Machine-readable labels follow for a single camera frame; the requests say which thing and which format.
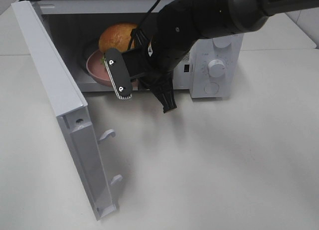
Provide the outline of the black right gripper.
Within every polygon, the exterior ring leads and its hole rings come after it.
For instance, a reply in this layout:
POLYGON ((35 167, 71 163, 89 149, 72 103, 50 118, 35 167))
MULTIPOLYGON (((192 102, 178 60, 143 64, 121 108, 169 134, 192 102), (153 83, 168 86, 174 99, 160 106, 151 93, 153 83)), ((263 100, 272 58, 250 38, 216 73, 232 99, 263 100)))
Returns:
POLYGON ((156 66, 148 54, 151 41, 141 29, 130 33, 128 49, 121 53, 110 48, 104 53, 104 63, 115 95, 120 100, 132 97, 132 82, 138 90, 150 90, 162 104, 163 113, 177 108, 174 99, 172 72, 156 66))

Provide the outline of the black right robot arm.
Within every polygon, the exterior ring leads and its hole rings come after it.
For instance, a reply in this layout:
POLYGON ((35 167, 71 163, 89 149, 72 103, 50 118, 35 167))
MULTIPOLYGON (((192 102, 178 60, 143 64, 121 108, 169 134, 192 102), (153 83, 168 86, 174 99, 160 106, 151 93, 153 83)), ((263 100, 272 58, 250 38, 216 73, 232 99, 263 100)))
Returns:
POLYGON ((130 99, 132 81, 150 90, 168 112, 176 108, 172 72, 197 40, 258 31, 270 16, 318 7, 319 0, 174 0, 157 14, 151 38, 136 28, 134 48, 104 54, 117 98, 130 99))

